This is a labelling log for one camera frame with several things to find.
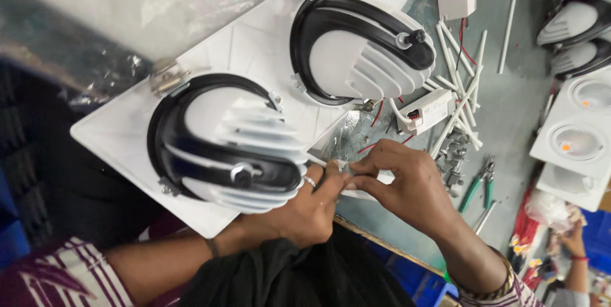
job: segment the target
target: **bracelet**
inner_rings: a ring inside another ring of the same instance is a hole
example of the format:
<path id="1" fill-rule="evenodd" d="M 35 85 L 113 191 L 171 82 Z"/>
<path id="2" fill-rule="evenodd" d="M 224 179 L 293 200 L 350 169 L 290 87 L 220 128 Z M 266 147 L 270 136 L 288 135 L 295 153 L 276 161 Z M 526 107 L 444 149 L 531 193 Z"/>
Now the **bracelet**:
<path id="1" fill-rule="evenodd" d="M 218 258 L 219 257 L 219 250 L 216 248 L 216 245 L 214 244 L 214 238 L 212 239 L 206 239 L 206 244 L 208 245 L 208 248 L 210 249 L 210 252 L 212 252 L 212 258 Z"/>

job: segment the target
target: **wire cutter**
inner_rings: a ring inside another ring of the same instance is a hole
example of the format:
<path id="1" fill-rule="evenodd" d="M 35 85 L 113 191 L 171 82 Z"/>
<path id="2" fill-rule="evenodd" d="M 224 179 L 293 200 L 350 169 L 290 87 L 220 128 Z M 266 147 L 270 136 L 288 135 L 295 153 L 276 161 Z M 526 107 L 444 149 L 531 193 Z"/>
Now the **wire cutter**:
<path id="1" fill-rule="evenodd" d="M 469 187 L 467 194 L 464 196 L 464 199 L 462 200 L 462 205 L 458 209 L 459 213 L 464 212 L 469 207 L 469 202 L 471 202 L 471 199 L 473 198 L 475 191 L 477 190 L 477 188 L 480 187 L 481 183 L 484 180 L 486 180 L 486 187 L 485 187 L 486 198 L 485 198 L 484 207 L 486 209 L 489 209 L 493 203 L 493 190 L 494 190 L 494 156 L 493 155 L 491 155 L 488 158 L 485 166 L 479 171 L 473 183 L 471 183 L 471 186 Z"/>

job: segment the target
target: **gray table surface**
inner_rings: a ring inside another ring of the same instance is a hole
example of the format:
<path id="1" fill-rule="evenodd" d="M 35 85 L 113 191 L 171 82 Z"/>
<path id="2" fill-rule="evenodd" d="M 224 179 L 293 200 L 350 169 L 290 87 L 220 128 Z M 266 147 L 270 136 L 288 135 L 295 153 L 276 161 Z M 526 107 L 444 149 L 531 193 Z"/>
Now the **gray table surface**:
<path id="1" fill-rule="evenodd" d="M 485 156 L 496 156 L 494 199 L 498 200 L 499 205 L 480 236 L 488 245 L 502 253 L 507 253 L 509 249 L 508 242 L 517 211 L 536 162 L 528 153 L 552 86 L 548 68 L 550 54 L 535 43 L 547 13 L 554 6 L 552 0 L 517 0 L 505 73 L 497 74 L 509 4 L 510 0 L 477 0 L 477 10 L 468 18 L 469 28 L 464 31 L 464 47 L 473 57 L 477 53 L 482 30 L 488 30 L 488 40 L 483 59 L 485 69 L 481 75 L 478 96 L 481 109 L 475 114 L 477 127 L 474 128 L 474 131 L 479 132 L 479 139 L 483 141 L 484 146 L 478 152 L 470 147 L 467 162 L 462 169 L 463 179 L 465 184 L 469 185 Z M 438 53 L 433 76 L 439 74 L 449 78 L 435 31 L 435 25 L 439 21 L 437 0 L 410 0 L 404 11 L 423 24 L 433 37 Z M 458 39 L 460 21 L 449 21 L 446 24 Z M 466 80 L 464 71 L 461 76 Z M 404 101 L 406 104 L 410 103 L 425 93 L 426 91 L 420 89 L 404 96 Z M 329 156 L 342 160 L 357 160 L 366 155 L 366 152 L 356 154 L 359 149 L 380 138 L 399 141 L 407 139 L 408 135 L 397 135 L 393 127 L 388 134 L 384 133 L 392 119 L 392 111 L 388 106 L 383 109 L 376 126 L 371 128 L 376 112 L 377 108 L 371 113 L 350 112 L 325 147 Z M 433 129 L 411 139 L 406 145 L 428 150 L 444 125 L 445 122 L 437 124 Z M 458 207 L 461 201 L 462 197 L 453 199 L 454 206 Z M 443 257 L 433 241 L 403 223 L 377 202 L 343 197 L 337 206 L 337 213 L 409 255 L 439 270 L 445 269 Z M 483 213 L 483 188 L 480 188 L 469 209 L 464 212 L 464 219 L 475 226 Z"/>

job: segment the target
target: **black cloth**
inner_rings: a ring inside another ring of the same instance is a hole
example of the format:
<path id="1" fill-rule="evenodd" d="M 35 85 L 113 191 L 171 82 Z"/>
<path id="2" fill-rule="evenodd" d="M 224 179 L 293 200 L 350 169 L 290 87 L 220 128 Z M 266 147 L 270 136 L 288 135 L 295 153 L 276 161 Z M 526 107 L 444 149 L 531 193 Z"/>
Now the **black cloth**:
<path id="1" fill-rule="evenodd" d="M 340 225 L 327 243 L 308 249 L 277 239 L 208 261 L 179 305 L 415 307 L 378 257 Z"/>

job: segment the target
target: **hand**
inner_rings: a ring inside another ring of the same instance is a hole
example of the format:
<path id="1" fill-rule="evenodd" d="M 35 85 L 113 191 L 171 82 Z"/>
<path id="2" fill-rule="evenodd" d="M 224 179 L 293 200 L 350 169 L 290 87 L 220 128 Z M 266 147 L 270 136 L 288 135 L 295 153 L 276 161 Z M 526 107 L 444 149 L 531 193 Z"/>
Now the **hand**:
<path id="1" fill-rule="evenodd" d="M 575 228 L 570 237 L 560 236 L 561 243 L 566 247 L 571 255 L 576 257 L 585 257 L 585 246 L 583 240 L 584 226 L 581 220 L 575 223 Z"/>
<path id="2" fill-rule="evenodd" d="M 299 248 L 326 242 L 333 232 L 335 203 L 349 180 L 349 174 L 341 174 L 335 160 L 327 163 L 326 170 L 312 164 L 306 175 L 318 186 L 316 192 L 309 182 L 304 182 L 297 196 L 286 205 L 265 214 L 243 215 L 237 222 L 247 227 L 247 233 L 255 234 L 259 243 L 277 238 L 287 238 Z"/>
<path id="3" fill-rule="evenodd" d="M 378 141 L 360 162 L 350 163 L 358 174 L 347 189 L 363 190 L 386 209 L 436 240 L 460 215 L 454 209 L 431 156 L 388 139 Z M 391 170 L 395 180 L 378 181 L 379 170 Z"/>

